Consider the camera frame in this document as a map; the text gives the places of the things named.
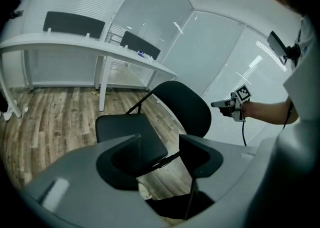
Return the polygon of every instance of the chair seat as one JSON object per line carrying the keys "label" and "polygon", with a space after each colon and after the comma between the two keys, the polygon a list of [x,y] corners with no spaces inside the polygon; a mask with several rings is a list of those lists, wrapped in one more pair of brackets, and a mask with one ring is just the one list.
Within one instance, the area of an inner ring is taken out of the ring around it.
{"label": "chair seat", "polygon": [[95,133],[98,143],[140,134],[140,161],[146,168],[168,155],[166,147],[143,113],[100,116],[95,121]]}

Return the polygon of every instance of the black cushion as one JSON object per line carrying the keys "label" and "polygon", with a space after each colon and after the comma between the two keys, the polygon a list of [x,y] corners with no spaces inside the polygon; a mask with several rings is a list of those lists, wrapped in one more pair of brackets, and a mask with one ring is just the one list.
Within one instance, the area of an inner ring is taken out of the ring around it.
{"label": "black cushion", "polygon": [[222,154],[187,134],[179,135],[179,150],[183,164],[192,178],[208,178],[224,162]]}
{"label": "black cushion", "polygon": [[146,168],[168,155],[166,147],[143,113],[100,116],[95,121],[95,133],[98,143],[140,134],[140,163],[144,163]]}

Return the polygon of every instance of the black panel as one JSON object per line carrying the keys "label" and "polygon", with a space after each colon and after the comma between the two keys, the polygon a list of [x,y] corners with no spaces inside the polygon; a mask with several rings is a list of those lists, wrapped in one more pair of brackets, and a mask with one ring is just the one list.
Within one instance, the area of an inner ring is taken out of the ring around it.
{"label": "black panel", "polygon": [[51,28],[52,32],[68,33],[99,39],[105,22],[79,14],[48,11],[45,17],[43,31]]}
{"label": "black panel", "polygon": [[179,136],[180,157],[192,178],[207,178],[224,162],[222,154],[188,135]]}
{"label": "black panel", "polygon": [[126,31],[120,43],[122,47],[128,45],[128,49],[133,51],[142,51],[156,60],[160,54],[160,49],[145,41],[144,39]]}

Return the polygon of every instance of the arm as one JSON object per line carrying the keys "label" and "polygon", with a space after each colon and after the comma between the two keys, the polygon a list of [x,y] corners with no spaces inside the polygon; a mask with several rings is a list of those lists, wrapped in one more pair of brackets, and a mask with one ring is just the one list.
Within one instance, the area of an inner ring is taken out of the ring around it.
{"label": "arm", "polygon": [[[283,125],[287,119],[290,103],[291,99],[289,97],[284,102],[272,104],[247,101],[243,103],[242,111],[244,117],[251,117],[275,125]],[[298,118],[298,113],[293,107],[287,124],[294,123]]]}

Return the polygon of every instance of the small object on desk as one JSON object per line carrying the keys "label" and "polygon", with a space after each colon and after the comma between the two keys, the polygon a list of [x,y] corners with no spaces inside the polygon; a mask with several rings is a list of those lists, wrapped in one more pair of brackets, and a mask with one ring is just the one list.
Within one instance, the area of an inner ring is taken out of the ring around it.
{"label": "small object on desk", "polygon": [[137,54],[138,54],[138,56],[144,58],[144,53],[143,53],[142,51],[139,50],[139,51],[137,52]]}

